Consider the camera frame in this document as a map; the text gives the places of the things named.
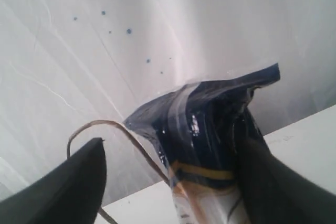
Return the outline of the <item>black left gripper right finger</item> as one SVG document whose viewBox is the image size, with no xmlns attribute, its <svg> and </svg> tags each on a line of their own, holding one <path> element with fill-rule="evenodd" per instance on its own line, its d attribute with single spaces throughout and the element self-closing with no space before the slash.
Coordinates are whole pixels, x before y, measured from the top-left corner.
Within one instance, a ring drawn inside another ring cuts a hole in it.
<svg viewBox="0 0 336 224">
<path fill-rule="evenodd" d="M 265 145 L 241 140 L 237 158 L 251 223 L 335 223 L 335 195 L 283 164 Z"/>
</svg>

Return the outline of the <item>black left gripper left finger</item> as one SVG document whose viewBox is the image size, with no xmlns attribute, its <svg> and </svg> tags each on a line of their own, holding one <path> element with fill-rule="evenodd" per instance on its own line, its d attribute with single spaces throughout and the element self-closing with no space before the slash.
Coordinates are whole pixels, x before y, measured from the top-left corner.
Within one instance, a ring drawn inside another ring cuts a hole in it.
<svg viewBox="0 0 336 224">
<path fill-rule="evenodd" d="M 94 223 L 107 180 L 101 138 L 24 190 L 1 201 L 1 223 Z"/>
</svg>

